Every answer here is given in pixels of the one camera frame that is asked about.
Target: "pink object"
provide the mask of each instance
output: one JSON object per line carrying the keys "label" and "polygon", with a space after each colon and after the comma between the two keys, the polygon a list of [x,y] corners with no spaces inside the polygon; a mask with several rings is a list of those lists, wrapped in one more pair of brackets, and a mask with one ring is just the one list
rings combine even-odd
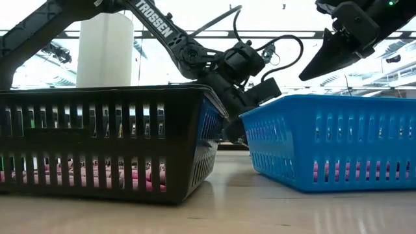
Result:
{"label": "pink object", "polygon": [[137,170],[133,170],[131,172],[131,179],[138,179],[138,173]]}
{"label": "pink object", "polygon": [[165,171],[161,171],[159,173],[159,177],[161,179],[161,185],[165,185],[166,184],[166,172]]}
{"label": "pink object", "polygon": [[146,190],[151,191],[151,182],[150,181],[146,181]]}
{"label": "pink object", "polygon": [[151,181],[151,170],[150,169],[146,170],[146,181]]}

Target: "ceiling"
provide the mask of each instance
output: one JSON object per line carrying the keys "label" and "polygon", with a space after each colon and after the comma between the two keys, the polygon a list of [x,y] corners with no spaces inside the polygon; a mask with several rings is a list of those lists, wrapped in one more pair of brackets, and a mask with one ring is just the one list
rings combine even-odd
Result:
{"label": "ceiling", "polygon": [[[190,1],[190,0],[156,0],[158,8],[164,12],[171,12],[175,24],[187,31],[195,30],[218,15],[229,10],[229,6],[242,5],[237,27],[239,30],[248,31],[321,31],[325,27],[330,28],[332,19],[329,16],[318,13],[312,0],[211,0],[211,1]],[[9,30],[33,10],[43,4],[43,0],[3,0],[0,6],[0,30]],[[133,20],[136,31],[146,30],[143,25],[133,17],[130,12],[121,12]],[[70,25],[67,30],[78,31],[80,22]],[[209,30],[232,30],[232,17],[228,17]],[[413,19],[402,31],[416,31],[416,19]],[[264,32],[255,32],[253,36],[262,36]],[[198,39],[205,47],[225,51],[232,47],[237,41],[235,39]],[[268,40],[252,39],[253,46],[259,47]],[[39,53],[28,60],[15,75],[14,86],[20,88],[43,88],[50,84],[72,85],[76,81],[77,55],[79,41],[76,39],[56,39],[54,42],[71,51],[73,62],[71,64],[59,64],[53,58],[44,57]],[[186,82],[177,68],[171,62],[163,46],[154,39],[138,40],[146,53],[146,58],[140,58],[137,51],[133,53],[134,64],[132,84],[138,84],[140,74],[140,85],[161,85],[167,82]],[[348,85],[353,87],[378,87],[389,86],[391,82],[398,85],[408,85],[416,82],[412,62],[416,61],[416,49],[414,42],[399,40],[386,40],[378,45],[376,53],[357,64],[337,71],[332,74],[319,77],[308,82],[302,82],[298,74],[311,60],[320,48],[321,40],[303,40],[305,51],[302,59],[293,67],[270,75],[277,80],[284,93],[318,93],[318,94],[344,94],[346,92],[346,79]],[[276,53],[279,58],[272,59],[273,64],[278,66],[292,62],[299,53],[298,44],[291,40],[282,40],[276,43]],[[386,56],[400,54],[402,60],[399,63],[388,64]],[[262,74],[269,69],[275,68],[267,64],[266,68],[257,76],[252,77],[251,83],[257,84]]]}

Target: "basket slot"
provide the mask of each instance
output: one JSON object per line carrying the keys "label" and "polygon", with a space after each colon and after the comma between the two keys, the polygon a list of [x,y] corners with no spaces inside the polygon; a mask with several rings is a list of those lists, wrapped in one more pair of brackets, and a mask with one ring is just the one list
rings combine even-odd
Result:
{"label": "basket slot", "polygon": [[135,129],[135,133],[136,133],[136,137],[140,137],[142,138],[144,136],[144,115],[143,115],[143,111],[144,111],[144,106],[143,103],[137,101],[135,104],[135,116],[136,116],[136,129]]}
{"label": "basket slot", "polygon": [[367,161],[367,167],[366,167],[366,171],[365,171],[365,180],[366,181],[370,181],[370,175],[373,172],[373,170],[371,170],[372,163],[371,161]]}
{"label": "basket slot", "polygon": [[385,119],[384,119],[384,117],[381,117],[380,118],[380,127],[379,127],[379,130],[378,130],[378,138],[382,139],[384,137],[384,135],[385,135],[384,129],[385,129]]}
{"label": "basket slot", "polygon": [[148,104],[143,105],[143,136],[144,138],[150,138],[150,106]]}
{"label": "basket slot", "polygon": [[46,185],[51,184],[50,171],[49,171],[49,169],[50,169],[49,168],[49,166],[50,166],[49,161],[50,161],[49,155],[45,153],[44,154],[44,168],[45,168],[45,184]]}
{"label": "basket slot", "polygon": [[385,180],[390,180],[390,162],[388,161],[385,165]]}
{"label": "basket slot", "polygon": [[3,155],[0,154],[0,183],[5,182],[5,159]]}
{"label": "basket slot", "polygon": [[36,152],[36,167],[37,171],[34,172],[37,176],[35,176],[34,183],[39,185],[45,185],[45,159],[42,152]]}
{"label": "basket slot", "polygon": [[160,167],[160,179],[161,179],[161,192],[166,192],[168,189],[168,174],[166,169],[168,168],[166,158],[161,158],[161,167]]}
{"label": "basket slot", "polygon": [[313,182],[318,182],[318,172],[319,172],[319,164],[317,161],[313,163]]}
{"label": "basket slot", "polygon": [[408,161],[406,163],[406,180],[409,180],[410,178],[410,162]]}
{"label": "basket slot", "polygon": [[409,135],[408,135],[409,139],[413,137],[412,130],[414,129],[414,127],[415,127],[415,120],[411,118],[410,123],[409,123]]}
{"label": "basket slot", "polygon": [[127,190],[127,191],[131,191],[133,189],[131,157],[124,157],[123,158],[123,163],[124,163],[124,186],[122,188]]}
{"label": "basket slot", "polygon": [[[213,117],[209,114],[208,118],[207,118],[207,122],[205,124],[205,140],[210,140],[212,139],[212,131],[211,131],[211,126],[213,124]],[[259,124],[259,130],[260,130],[260,137],[262,140],[265,139],[265,129],[263,127],[263,124]]]}
{"label": "basket slot", "polygon": [[157,134],[159,139],[164,139],[164,104],[157,105]]}
{"label": "basket slot", "polygon": [[198,177],[199,170],[200,170],[200,161],[197,161],[196,164],[195,164],[194,174],[193,174],[193,178],[192,178],[192,187],[198,181],[197,177]]}
{"label": "basket slot", "polygon": [[399,138],[403,138],[403,136],[404,136],[404,128],[405,128],[405,119],[404,118],[400,118],[400,123],[399,123],[399,127],[398,127],[398,137]]}
{"label": "basket slot", "polygon": [[103,134],[104,138],[110,137],[109,106],[103,105]]}
{"label": "basket slot", "polygon": [[343,141],[343,136],[345,135],[345,132],[343,132],[344,129],[344,118],[340,116],[338,118],[338,130],[337,130],[337,140],[338,142]]}
{"label": "basket slot", "polygon": [[205,140],[207,138],[207,128],[206,128],[206,123],[208,122],[209,119],[209,115],[206,114],[203,117],[203,127],[202,127],[202,132],[201,132],[201,140]]}
{"label": "basket slot", "polygon": [[345,181],[349,182],[350,181],[350,176],[351,176],[351,162],[350,161],[346,161],[345,162]]}
{"label": "basket slot", "polygon": [[352,141],[354,132],[354,117],[350,117],[348,119],[348,141]]}
{"label": "basket slot", "polygon": [[203,177],[202,177],[202,179],[208,174],[208,172],[209,172],[209,166],[208,166],[208,164],[209,164],[209,159],[211,158],[211,156],[210,157],[207,157],[206,159],[205,159],[205,163],[204,163],[204,170],[203,170]]}
{"label": "basket slot", "polygon": [[326,124],[326,140],[328,142],[331,141],[331,139],[333,138],[332,136],[332,117],[329,116],[327,119],[327,124]]}
{"label": "basket slot", "polygon": [[138,168],[138,164],[137,164],[137,157],[133,157],[133,159],[131,160],[131,168],[132,168],[132,184],[133,190],[138,190],[138,177],[139,177],[139,168]]}
{"label": "basket slot", "polygon": [[153,190],[153,184],[151,183],[151,176],[153,168],[151,166],[151,158],[146,158],[146,191],[151,192]]}
{"label": "basket slot", "polygon": [[380,161],[376,161],[376,181],[380,180],[380,166],[381,166],[381,162]]}
{"label": "basket slot", "polygon": [[161,164],[158,157],[151,158],[151,189],[153,192],[161,191]]}
{"label": "basket slot", "polygon": [[316,123],[316,127],[315,127],[315,140],[316,141],[319,141],[320,140],[320,135],[322,134],[321,132],[320,132],[320,130],[322,129],[322,118],[321,117],[318,117],[317,118],[317,123]]}
{"label": "basket slot", "polygon": [[93,171],[92,177],[93,177],[93,185],[94,188],[99,188],[99,167],[98,167],[98,157],[97,155],[92,155],[91,156],[91,161],[92,161],[92,168],[95,170],[95,172]]}
{"label": "basket slot", "polygon": [[326,161],[325,162],[325,183],[327,183],[329,180],[329,173],[330,173],[330,162]]}

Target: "black basket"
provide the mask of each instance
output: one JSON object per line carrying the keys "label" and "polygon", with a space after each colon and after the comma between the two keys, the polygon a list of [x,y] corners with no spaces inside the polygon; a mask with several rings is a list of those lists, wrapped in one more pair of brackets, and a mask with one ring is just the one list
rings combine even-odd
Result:
{"label": "black basket", "polygon": [[224,117],[201,85],[0,92],[0,190],[180,203]]}

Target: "plastic basket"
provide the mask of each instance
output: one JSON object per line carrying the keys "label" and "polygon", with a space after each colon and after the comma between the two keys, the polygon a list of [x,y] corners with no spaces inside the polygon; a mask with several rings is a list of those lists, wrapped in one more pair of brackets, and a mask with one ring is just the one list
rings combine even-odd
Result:
{"label": "plastic basket", "polygon": [[0,191],[179,203],[224,117],[201,85],[1,92]]}
{"label": "plastic basket", "polygon": [[298,190],[416,188],[416,99],[295,95],[241,117],[255,170]]}

